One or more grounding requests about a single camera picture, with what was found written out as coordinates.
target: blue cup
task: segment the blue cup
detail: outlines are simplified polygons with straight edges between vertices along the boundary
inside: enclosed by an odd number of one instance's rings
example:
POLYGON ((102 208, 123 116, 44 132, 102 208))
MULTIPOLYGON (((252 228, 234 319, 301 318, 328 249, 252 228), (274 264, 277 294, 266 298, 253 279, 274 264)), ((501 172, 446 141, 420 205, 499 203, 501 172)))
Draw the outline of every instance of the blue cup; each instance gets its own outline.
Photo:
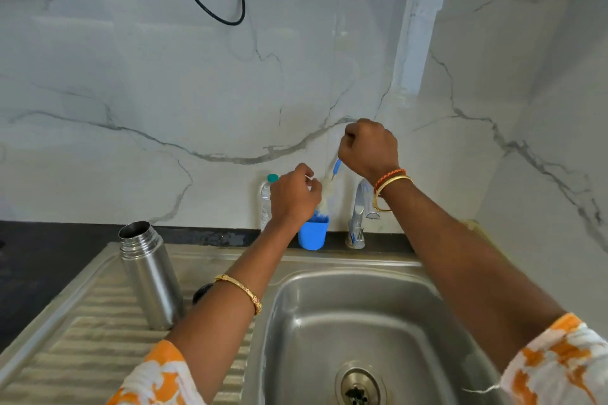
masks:
POLYGON ((318 250, 325 243, 327 228, 330 226, 329 216, 314 214, 298 232, 298 243, 306 250, 318 250))

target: faucet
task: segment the faucet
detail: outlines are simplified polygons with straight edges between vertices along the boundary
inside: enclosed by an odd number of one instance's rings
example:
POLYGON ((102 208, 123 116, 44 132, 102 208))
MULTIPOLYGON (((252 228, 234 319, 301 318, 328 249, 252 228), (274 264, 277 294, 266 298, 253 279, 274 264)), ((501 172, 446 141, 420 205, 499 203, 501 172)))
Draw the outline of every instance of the faucet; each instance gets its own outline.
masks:
POLYGON ((371 220, 379 220, 380 215, 371 205, 373 199, 373 187, 366 179, 362 179, 357 186, 357 193, 354 196, 353 216, 348 222, 348 237, 346 245, 360 250, 365 246, 363 238, 363 216, 371 220))

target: white marble wall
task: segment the white marble wall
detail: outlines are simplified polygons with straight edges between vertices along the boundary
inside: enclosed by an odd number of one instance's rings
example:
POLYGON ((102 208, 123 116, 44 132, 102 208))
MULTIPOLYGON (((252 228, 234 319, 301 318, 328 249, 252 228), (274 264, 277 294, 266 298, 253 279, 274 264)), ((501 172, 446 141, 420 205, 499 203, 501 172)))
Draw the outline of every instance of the white marble wall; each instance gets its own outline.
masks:
POLYGON ((608 334, 608 7, 574 0, 477 218, 567 309, 608 334))
MULTIPOLYGON (((383 99, 405 1, 247 0, 230 28, 191 0, 0 0, 0 218, 256 227, 264 176, 323 175, 358 117, 473 217, 569 0, 445 0, 411 109, 383 99)), ((337 180, 343 230, 358 179, 337 180)))

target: fist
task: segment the fist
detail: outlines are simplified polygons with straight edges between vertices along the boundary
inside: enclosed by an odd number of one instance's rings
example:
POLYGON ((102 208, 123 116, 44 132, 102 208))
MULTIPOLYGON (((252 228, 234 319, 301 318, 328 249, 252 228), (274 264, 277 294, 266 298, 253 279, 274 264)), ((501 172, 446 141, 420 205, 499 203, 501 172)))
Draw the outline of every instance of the fist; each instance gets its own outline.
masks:
POLYGON ((359 119, 346 126, 338 157, 372 186, 399 168, 397 139, 382 124, 369 119, 359 119))
POLYGON ((300 229, 313 216, 321 202, 321 183, 313 175, 308 165, 299 164, 270 185, 271 221, 300 229))

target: sink drain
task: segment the sink drain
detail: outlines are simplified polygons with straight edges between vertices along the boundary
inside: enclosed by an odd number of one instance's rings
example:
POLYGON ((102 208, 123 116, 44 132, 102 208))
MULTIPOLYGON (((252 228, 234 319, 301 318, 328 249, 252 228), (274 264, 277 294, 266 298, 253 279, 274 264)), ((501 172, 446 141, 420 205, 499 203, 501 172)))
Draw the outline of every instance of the sink drain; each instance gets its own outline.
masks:
POLYGON ((382 380, 368 365, 345 363, 336 375, 336 396, 341 405, 385 405, 382 380))

